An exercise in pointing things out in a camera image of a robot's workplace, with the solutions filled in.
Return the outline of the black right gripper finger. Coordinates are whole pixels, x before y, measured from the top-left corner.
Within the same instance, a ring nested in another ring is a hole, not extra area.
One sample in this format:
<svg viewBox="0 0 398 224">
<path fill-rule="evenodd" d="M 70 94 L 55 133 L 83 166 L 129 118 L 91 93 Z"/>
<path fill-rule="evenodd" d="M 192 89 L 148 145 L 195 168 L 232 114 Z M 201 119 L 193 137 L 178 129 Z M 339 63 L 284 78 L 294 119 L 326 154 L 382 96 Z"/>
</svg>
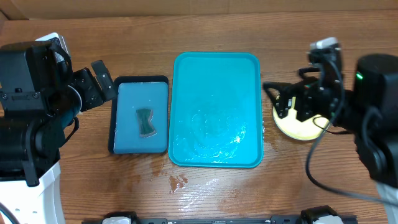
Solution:
<svg viewBox="0 0 398 224">
<path fill-rule="evenodd" d="M 294 105 L 294 100 L 292 97 L 282 97 L 278 96 L 276 98 L 276 104 L 274 108 L 276 110 L 277 116 L 282 119 L 289 114 L 289 109 Z"/>
<path fill-rule="evenodd" d="M 280 97 L 285 98 L 289 94 L 291 86 L 291 83 L 286 82 L 264 82 L 262 84 L 263 90 L 272 103 L 277 102 L 277 97 L 272 94 L 271 90 L 277 91 Z"/>
</svg>

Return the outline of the yellow plate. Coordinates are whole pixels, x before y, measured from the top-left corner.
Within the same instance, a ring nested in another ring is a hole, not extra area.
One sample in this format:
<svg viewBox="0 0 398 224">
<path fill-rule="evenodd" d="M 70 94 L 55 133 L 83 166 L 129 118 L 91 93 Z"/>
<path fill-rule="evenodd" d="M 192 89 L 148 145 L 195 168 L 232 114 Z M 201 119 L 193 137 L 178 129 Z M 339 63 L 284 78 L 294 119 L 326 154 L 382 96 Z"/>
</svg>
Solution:
<svg viewBox="0 0 398 224">
<path fill-rule="evenodd" d="M 329 120 L 316 114 L 310 119 L 301 122 L 296 119 L 295 97 L 289 101 L 291 108 L 288 109 L 288 114 L 284 118 L 279 118 L 276 109 L 273 108 L 272 115 L 277 127 L 288 137 L 299 141 L 310 141 L 319 137 Z"/>
</svg>

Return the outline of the green scrubbing sponge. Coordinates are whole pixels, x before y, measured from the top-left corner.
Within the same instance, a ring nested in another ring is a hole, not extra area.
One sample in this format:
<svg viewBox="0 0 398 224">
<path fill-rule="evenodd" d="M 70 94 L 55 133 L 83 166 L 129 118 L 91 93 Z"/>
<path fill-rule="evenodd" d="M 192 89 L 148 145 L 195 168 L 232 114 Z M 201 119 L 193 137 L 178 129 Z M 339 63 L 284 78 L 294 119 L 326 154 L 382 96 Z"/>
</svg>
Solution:
<svg viewBox="0 0 398 224">
<path fill-rule="evenodd" d="M 156 130 L 152 124 L 153 111 L 149 108 L 142 108 L 136 111 L 136 115 L 140 137 L 148 138 L 155 135 Z"/>
</svg>

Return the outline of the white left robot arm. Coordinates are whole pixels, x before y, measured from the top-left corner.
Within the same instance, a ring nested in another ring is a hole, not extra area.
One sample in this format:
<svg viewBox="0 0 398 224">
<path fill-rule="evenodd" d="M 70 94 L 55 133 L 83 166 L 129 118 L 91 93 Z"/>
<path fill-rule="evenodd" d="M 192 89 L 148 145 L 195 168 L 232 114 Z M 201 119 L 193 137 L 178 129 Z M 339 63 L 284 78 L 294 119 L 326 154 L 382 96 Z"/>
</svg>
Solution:
<svg viewBox="0 0 398 224">
<path fill-rule="evenodd" d="M 116 97 L 110 73 L 100 60 L 76 72 L 68 62 L 18 60 L 2 67 L 1 83 L 1 215 L 9 223 L 64 223 L 64 130 Z"/>
</svg>

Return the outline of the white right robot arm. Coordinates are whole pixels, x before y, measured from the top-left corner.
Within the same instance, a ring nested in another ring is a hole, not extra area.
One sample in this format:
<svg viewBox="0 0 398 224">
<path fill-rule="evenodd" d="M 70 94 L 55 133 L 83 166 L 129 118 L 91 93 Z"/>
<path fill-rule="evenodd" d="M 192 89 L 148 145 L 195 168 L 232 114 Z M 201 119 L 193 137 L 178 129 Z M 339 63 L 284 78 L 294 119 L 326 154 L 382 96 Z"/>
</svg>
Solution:
<svg viewBox="0 0 398 224">
<path fill-rule="evenodd" d="M 315 50 L 308 59 L 312 66 L 298 71 L 301 82 L 265 82 L 264 91 L 280 118 L 287 117 L 289 100 L 295 99 L 293 107 L 298 121 L 319 114 L 328 120 L 327 125 L 354 134 L 356 152 L 377 183 L 379 197 L 329 187 L 312 176 L 310 160 L 321 137 L 317 137 L 307 155 L 307 177 L 317 187 L 334 194 L 383 204 L 388 222 L 397 223 L 397 57 L 361 57 L 353 90 L 344 88 L 340 54 Z"/>
</svg>

